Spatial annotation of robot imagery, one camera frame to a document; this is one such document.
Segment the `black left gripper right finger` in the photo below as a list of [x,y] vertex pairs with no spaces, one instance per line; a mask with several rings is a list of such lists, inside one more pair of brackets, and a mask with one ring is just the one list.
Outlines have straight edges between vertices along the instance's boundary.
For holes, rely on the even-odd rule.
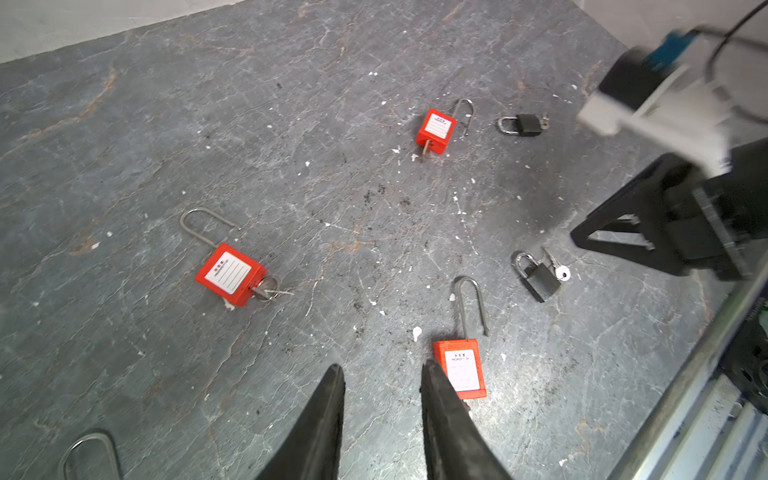
[[441,365],[427,360],[421,372],[422,423],[429,479],[508,479]]

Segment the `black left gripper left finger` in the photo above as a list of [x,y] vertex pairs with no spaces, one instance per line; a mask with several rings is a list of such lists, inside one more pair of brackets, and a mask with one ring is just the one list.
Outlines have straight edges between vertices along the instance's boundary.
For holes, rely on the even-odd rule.
[[343,369],[332,364],[257,479],[337,479],[344,422]]

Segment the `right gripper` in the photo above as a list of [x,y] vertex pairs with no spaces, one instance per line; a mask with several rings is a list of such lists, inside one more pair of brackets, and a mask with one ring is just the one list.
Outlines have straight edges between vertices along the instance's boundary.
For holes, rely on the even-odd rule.
[[[589,213],[570,233],[582,249],[674,276],[710,270],[723,281],[753,276],[749,245],[767,237],[767,140],[731,150],[731,170],[705,179],[696,166],[664,154]],[[633,234],[646,243],[600,240]]]

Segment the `red long-shackle padlock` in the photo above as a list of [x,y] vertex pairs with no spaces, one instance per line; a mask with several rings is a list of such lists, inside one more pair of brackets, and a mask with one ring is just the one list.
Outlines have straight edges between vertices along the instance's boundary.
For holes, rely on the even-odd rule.
[[483,335],[490,336],[482,291],[478,282],[469,276],[459,276],[454,281],[454,294],[464,337],[440,340],[433,343],[433,357],[441,365],[458,397],[463,400],[487,397],[479,343],[467,337],[467,319],[461,289],[469,282],[475,290]]

